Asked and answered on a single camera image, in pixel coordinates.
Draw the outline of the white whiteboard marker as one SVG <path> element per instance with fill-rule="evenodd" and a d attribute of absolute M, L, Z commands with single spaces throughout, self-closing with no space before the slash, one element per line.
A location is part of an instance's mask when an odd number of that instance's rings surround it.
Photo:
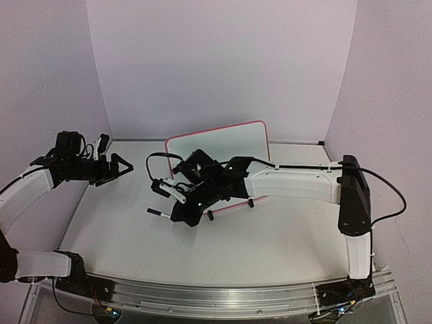
<path fill-rule="evenodd" d="M 156 216 L 163 217 L 163 218 L 166 218 L 166 219 L 170 219 L 171 218 L 171 215 L 169 215 L 167 213 L 164 213 L 162 211 L 158 211 L 158 210 L 152 209 L 152 208 L 148 208 L 146 211 L 147 211 L 147 213 L 149 213 L 151 215 L 156 215 Z"/>

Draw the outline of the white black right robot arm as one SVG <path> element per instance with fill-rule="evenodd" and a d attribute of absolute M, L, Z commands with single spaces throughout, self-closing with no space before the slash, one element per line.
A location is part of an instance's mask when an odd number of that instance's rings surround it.
<path fill-rule="evenodd" d="M 348 279 L 370 276 L 370 190 L 355 157 L 346 155 L 341 163 L 326 165 L 276 165 L 255 157 L 218 162 L 198 149 L 173 173 L 185 176 L 192 189 L 175 203 L 171 220 L 190 227 L 198 225 L 214 204 L 231 198 L 287 196 L 338 205 L 337 226 L 345 237 Z"/>

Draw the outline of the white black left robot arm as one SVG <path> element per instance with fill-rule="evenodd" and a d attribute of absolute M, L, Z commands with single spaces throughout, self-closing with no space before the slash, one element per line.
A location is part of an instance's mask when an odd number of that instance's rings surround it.
<path fill-rule="evenodd" d="M 134 166 L 117 153 L 106 155 L 109 141 L 109 135 L 101 134 L 87 143 L 77 131 L 62 131 L 46 155 L 1 189 L 1 283 L 62 279 L 77 294 L 88 291 L 91 280 L 79 254 L 20 250 L 7 234 L 38 200 L 65 182 L 99 187 L 132 172 Z"/>

